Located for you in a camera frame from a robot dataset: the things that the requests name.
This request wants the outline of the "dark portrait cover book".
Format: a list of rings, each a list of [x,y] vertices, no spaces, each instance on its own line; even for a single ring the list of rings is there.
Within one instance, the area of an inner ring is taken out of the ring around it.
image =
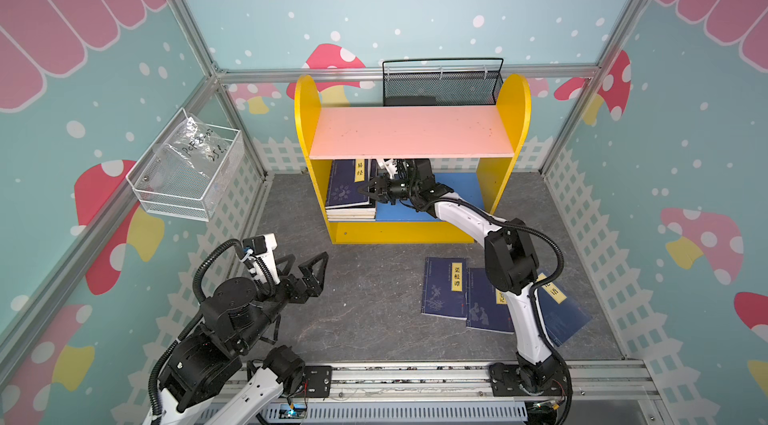
[[[376,214],[375,206],[366,207],[344,207],[344,208],[329,208],[326,210],[329,216],[371,216]]]

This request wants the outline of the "navy book yellow label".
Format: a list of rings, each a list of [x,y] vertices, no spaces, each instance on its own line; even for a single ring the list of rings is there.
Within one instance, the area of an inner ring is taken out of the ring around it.
[[[325,208],[327,210],[364,208],[373,205],[359,191],[376,176],[377,164],[370,159],[336,159],[331,164]]]

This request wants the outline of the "yellow cartoon cover book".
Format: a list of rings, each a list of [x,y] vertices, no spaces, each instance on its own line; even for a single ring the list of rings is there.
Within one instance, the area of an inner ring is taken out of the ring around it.
[[[374,222],[376,220],[374,215],[328,215],[329,222]]]

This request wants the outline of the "navy book floral cover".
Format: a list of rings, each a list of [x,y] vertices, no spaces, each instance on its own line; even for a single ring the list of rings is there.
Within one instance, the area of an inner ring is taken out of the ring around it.
[[[421,313],[424,315],[465,320],[467,293],[465,258],[427,257],[425,259]]]

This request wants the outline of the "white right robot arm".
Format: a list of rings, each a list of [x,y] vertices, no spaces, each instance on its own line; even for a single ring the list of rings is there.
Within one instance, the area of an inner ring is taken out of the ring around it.
[[[544,409],[554,424],[564,423],[573,403],[573,381],[566,360],[548,336],[538,299],[538,291],[564,270],[561,248],[520,219],[503,220],[466,201],[437,181],[426,158],[374,162],[375,171],[359,187],[363,195],[427,213],[483,247],[486,277],[504,297],[516,335],[517,366],[505,371],[495,364],[489,369],[494,391],[505,395],[515,389],[541,397],[556,386],[558,399],[539,399],[528,410],[536,414]]]

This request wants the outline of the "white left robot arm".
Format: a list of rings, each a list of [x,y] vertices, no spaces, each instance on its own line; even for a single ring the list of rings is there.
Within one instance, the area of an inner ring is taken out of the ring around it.
[[[264,423],[273,401],[286,400],[291,419],[307,417],[308,399],[330,395],[332,369],[309,366],[278,345],[283,309],[321,295],[325,252],[291,270],[295,258],[275,257],[272,234],[218,245],[192,281],[198,309],[153,366],[148,424],[194,424],[228,381],[246,370],[246,384],[211,418],[213,424]]]

